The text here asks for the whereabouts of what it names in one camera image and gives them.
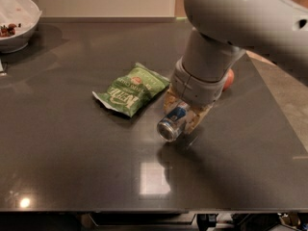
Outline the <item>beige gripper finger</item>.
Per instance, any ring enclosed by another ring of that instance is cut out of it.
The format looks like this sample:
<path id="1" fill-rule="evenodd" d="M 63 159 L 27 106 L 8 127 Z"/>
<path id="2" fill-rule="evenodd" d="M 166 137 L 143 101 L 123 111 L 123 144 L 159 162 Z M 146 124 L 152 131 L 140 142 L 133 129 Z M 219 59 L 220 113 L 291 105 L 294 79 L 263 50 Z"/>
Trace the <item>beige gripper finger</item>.
<path id="1" fill-rule="evenodd" d="M 164 98 L 164 114 L 168 114 L 178 103 L 179 96 L 172 85 L 169 85 Z"/>
<path id="2" fill-rule="evenodd" d="M 190 134 L 204 119 L 204 117 L 213 108 L 212 104 L 206 105 L 204 107 L 192 107 L 188 104 L 185 105 L 186 115 L 184 117 L 184 133 Z"/>

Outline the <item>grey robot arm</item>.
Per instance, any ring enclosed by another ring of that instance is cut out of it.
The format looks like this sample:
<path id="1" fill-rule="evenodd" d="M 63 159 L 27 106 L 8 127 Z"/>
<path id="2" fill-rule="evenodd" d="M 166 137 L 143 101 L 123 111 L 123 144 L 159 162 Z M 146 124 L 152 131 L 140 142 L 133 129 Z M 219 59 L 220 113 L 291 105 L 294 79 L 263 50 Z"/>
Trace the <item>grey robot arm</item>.
<path id="1" fill-rule="evenodd" d="M 175 124 L 189 134 L 219 99 L 229 69 L 250 51 L 301 82 L 308 79 L 308 11 L 292 0 L 184 0 L 192 24 L 176 63 L 164 109 L 183 101 Z"/>

